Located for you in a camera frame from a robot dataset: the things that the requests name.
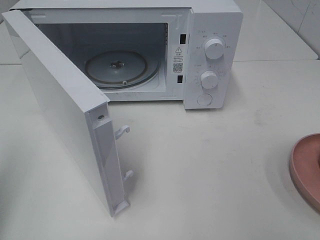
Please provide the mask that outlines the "round white door release button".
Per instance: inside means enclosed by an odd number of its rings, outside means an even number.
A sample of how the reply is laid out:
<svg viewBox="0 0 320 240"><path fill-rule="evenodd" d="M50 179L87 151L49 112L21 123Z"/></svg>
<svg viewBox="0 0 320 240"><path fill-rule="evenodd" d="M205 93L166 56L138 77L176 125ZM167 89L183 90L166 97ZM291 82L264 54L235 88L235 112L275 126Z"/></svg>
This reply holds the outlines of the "round white door release button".
<svg viewBox="0 0 320 240"><path fill-rule="evenodd" d="M197 98L197 103L201 106L209 106L212 103L212 100L213 97L210 94L204 93Z"/></svg>

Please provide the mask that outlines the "white microwave door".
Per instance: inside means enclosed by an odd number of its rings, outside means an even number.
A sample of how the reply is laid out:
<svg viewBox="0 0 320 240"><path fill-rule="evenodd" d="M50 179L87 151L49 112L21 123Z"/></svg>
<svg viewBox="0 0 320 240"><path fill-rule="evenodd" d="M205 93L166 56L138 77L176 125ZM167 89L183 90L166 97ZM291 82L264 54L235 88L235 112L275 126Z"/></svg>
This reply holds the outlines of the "white microwave door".
<svg viewBox="0 0 320 240"><path fill-rule="evenodd" d="M116 140L130 131L114 130L109 98L20 10L4 23L43 115L63 141L111 216L128 207Z"/></svg>

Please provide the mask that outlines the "glass microwave turntable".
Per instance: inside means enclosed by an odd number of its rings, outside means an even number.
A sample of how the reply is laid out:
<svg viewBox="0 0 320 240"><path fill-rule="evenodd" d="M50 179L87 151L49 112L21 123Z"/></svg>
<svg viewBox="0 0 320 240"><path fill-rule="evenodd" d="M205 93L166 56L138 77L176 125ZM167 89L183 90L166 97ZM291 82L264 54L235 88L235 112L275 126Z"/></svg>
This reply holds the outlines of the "glass microwave turntable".
<svg viewBox="0 0 320 240"><path fill-rule="evenodd" d="M84 65L87 77L102 90L121 90L141 85L159 71L162 50L155 45L109 43Z"/></svg>

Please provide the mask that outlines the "white microwave oven body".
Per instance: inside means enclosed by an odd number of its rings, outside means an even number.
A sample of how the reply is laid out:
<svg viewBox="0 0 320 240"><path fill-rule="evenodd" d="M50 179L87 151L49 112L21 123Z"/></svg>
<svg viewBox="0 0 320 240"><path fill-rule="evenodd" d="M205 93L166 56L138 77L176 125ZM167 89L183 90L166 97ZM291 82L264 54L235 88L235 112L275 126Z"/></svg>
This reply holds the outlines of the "white microwave oven body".
<svg viewBox="0 0 320 240"><path fill-rule="evenodd" d="M19 10L85 74L88 59L108 44L155 45L161 49L158 73L126 89L104 90L110 102L182 101L186 109L223 106L243 13L232 0L20 0ZM224 54L206 57L204 44L219 38ZM200 76L213 71L215 88L204 89ZM210 94L212 103L197 98Z"/></svg>

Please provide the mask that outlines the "white microwave knob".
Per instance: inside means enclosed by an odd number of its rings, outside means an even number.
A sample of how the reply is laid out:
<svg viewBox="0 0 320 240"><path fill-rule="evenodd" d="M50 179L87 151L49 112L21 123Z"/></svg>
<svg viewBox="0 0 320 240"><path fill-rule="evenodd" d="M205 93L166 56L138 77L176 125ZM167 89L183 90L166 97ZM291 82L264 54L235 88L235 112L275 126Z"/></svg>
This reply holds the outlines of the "white microwave knob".
<svg viewBox="0 0 320 240"><path fill-rule="evenodd" d="M225 43L222 39L214 37L204 43L204 52L208 59L216 60L224 55Z"/></svg>
<svg viewBox="0 0 320 240"><path fill-rule="evenodd" d="M213 89L218 85L219 78L213 71L206 71L200 75L200 83L204 89Z"/></svg>

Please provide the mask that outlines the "pink round plate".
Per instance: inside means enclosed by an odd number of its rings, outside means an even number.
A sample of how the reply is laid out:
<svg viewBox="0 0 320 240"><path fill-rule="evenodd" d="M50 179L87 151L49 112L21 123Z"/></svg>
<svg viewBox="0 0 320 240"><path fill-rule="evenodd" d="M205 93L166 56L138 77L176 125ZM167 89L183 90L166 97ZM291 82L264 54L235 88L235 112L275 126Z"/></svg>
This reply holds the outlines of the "pink round plate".
<svg viewBox="0 0 320 240"><path fill-rule="evenodd" d="M317 212L320 211L320 134L301 138L293 147L289 161L293 184Z"/></svg>

